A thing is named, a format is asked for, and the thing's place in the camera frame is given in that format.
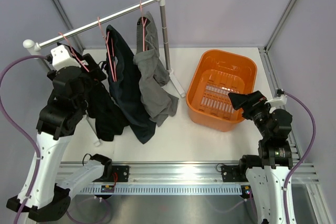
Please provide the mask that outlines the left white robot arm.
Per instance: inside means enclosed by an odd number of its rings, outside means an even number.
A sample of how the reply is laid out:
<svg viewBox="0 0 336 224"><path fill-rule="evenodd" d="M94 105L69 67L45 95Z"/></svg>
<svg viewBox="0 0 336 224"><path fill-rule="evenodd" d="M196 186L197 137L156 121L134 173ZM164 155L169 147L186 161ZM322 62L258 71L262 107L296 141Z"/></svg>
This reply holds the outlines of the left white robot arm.
<svg viewBox="0 0 336 224"><path fill-rule="evenodd" d="M39 114L37 139L33 140L1 107L7 120L35 149L21 192L6 204L8 209L16 212L14 223L23 212L36 222L59 220L74 196L88 184L95 180L105 182L113 177L112 160L95 154L67 179L56 182L58 168L76 126L86 119L87 96L93 87L93 79L88 70L83 70L83 63L71 56L54 53L40 58L51 61L54 69L48 73L53 90Z"/></svg>

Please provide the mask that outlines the dark navy shorts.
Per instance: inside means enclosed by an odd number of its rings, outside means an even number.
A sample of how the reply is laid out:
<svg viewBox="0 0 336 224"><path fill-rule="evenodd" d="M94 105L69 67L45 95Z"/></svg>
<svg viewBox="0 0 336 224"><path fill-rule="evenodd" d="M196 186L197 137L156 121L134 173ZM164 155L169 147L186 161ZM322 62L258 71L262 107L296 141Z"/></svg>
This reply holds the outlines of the dark navy shorts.
<svg viewBox="0 0 336 224"><path fill-rule="evenodd" d="M156 123L150 120L150 116L141 102L139 89L140 71L133 63L134 54L123 37L111 25L106 27L106 33L110 32L109 46L113 40L114 57L116 63L117 81L113 82L110 67L107 66L109 92L123 112L129 125L140 143L147 143L155 134Z"/></svg>

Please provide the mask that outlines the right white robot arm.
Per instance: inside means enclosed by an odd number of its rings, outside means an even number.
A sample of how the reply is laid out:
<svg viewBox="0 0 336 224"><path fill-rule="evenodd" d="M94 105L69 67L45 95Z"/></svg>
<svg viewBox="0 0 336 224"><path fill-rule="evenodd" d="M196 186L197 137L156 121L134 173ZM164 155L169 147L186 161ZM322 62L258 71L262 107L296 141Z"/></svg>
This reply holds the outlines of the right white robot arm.
<svg viewBox="0 0 336 224"><path fill-rule="evenodd" d="M292 151L287 140L292 115L284 109L272 110L272 102L260 92L228 97L234 110L254 122L262 139L258 155L244 155L237 166L238 176L250 184L258 223L296 223L291 189Z"/></svg>

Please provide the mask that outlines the pink hanger of black shorts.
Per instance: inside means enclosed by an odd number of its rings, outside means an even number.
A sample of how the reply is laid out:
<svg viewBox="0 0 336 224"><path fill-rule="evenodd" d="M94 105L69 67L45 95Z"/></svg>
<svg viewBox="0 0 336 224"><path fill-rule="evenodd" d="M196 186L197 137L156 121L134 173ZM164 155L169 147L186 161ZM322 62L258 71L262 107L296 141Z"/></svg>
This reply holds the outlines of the pink hanger of black shorts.
<svg viewBox="0 0 336 224"><path fill-rule="evenodd" d="M68 43L68 46L70 48L71 54L72 56L78 61L78 63L85 69L86 72L89 72L89 69L82 63L82 61L78 58L78 56L76 55L71 42L68 40L68 38L61 32L58 33L60 36L63 37L63 39Z"/></svg>

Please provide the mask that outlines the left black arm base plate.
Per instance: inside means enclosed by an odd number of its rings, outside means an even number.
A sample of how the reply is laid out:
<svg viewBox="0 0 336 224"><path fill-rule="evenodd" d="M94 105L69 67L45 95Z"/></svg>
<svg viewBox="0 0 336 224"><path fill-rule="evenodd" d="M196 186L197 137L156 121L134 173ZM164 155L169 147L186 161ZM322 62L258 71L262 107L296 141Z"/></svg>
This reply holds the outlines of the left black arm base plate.
<svg viewBox="0 0 336 224"><path fill-rule="evenodd" d="M109 182L114 183L116 179L117 183L126 183L129 179L128 165L112 165L104 168L103 174L100 178L95 179L94 182Z"/></svg>

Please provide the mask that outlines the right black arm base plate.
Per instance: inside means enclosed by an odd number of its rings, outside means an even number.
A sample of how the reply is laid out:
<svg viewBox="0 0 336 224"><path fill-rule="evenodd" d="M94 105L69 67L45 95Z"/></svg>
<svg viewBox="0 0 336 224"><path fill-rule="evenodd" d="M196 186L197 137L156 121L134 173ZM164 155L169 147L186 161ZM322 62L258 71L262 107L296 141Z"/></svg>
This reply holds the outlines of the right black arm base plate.
<svg viewBox="0 0 336 224"><path fill-rule="evenodd" d="M248 182L244 170L238 165L222 165L220 167L223 182Z"/></svg>

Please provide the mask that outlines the pink hanger of navy shorts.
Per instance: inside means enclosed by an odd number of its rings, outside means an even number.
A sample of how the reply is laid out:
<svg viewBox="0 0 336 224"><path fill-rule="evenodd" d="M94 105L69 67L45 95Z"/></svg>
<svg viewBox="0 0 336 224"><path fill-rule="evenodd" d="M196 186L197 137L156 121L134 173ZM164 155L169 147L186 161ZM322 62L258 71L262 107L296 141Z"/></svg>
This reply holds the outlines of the pink hanger of navy shorts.
<svg viewBox="0 0 336 224"><path fill-rule="evenodd" d="M98 21L98 26L99 29L102 33L102 37L105 40L105 44L106 44L106 49L107 49L107 54L108 54L108 60L109 60L109 65L110 65L110 72L111 72L111 76L112 76L112 80L113 82L117 81L117 75L116 75L116 63L115 63L115 57L114 57L114 48L113 48L113 40L111 41L111 46L109 46L109 39L110 39L110 32L108 31L106 34L103 32L102 26L101 26L101 22L100 22L100 18L97 17L97 21Z"/></svg>

